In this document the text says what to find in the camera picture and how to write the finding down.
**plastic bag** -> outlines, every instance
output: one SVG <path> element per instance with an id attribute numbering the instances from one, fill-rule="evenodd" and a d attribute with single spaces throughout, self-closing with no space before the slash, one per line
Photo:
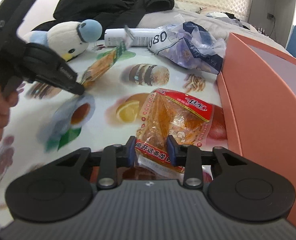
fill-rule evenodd
<path id="1" fill-rule="evenodd" d="M 143 124 L 137 131 L 135 146 L 138 164 L 166 178 L 181 180 L 184 167 L 170 164 L 166 138 L 172 135 L 178 144 L 202 147 L 206 144 L 214 109 L 214 105 L 181 92 L 153 91 L 141 109 Z"/>
<path id="2" fill-rule="evenodd" d="M 219 74 L 226 51 L 222 38 L 216 40 L 208 31 L 193 22 L 162 27 L 148 45 L 157 55 L 178 65 Z"/>

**black jacket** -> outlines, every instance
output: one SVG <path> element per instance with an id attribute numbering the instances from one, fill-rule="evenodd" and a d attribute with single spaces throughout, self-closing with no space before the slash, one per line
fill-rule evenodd
<path id="1" fill-rule="evenodd" d="M 45 22 L 34 30 L 48 31 L 61 22 L 94 19 L 106 29 L 136 28 L 146 13 L 171 10 L 174 0 L 60 0 L 54 12 L 56 20 Z"/>

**yellow beak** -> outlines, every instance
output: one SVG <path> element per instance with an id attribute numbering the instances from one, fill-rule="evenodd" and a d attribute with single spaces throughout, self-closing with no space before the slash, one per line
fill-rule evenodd
<path id="1" fill-rule="evenodd" d="M 61 55 L 61 57 L 62 57 L 65 61 L 68 61 L 68 60 L 72 59 L 72 54 L 70 54 L 70 53 L 66 53 L 66 54 Z"/>

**cable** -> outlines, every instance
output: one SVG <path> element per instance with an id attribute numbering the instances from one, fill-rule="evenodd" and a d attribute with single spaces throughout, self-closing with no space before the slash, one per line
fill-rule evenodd
<path id="1" fill-rule="evenodd" d="M 275 28 L 275 42 L 277 42 L 277 37 L 276 37 L 276 28 Z"/>
<path id="2" fill-rule="evenodd" d="M 272 34 L 272 32 L 273 32 L 273 30 L 274 30 L 274 28 L 275 28 L 275 24 L 276 24 L 276 18 L 273 17 L 273 19 L 274 19 L 274 22 L 273 22 L 273 28 L 272 28 L 272 31 L 271 31 L 271 33 L 270 33 L 270 35 L 269 35 L 269 38 L 270 38 L 270 36 L 271 36 L 271 34 Z"/>

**plush bird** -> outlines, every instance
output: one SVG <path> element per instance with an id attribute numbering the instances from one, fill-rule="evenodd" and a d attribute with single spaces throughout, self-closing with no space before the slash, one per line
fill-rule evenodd
<path id="1" fill-rule="evenodd" d="M 65 61 L 83 53 L 90 42 L 97 41 L 103 29 L 95 20 L 64 22 L 49 31 L 31 31 L 24 36 L 26 42 L 43 44 L 54 50 Z"/>

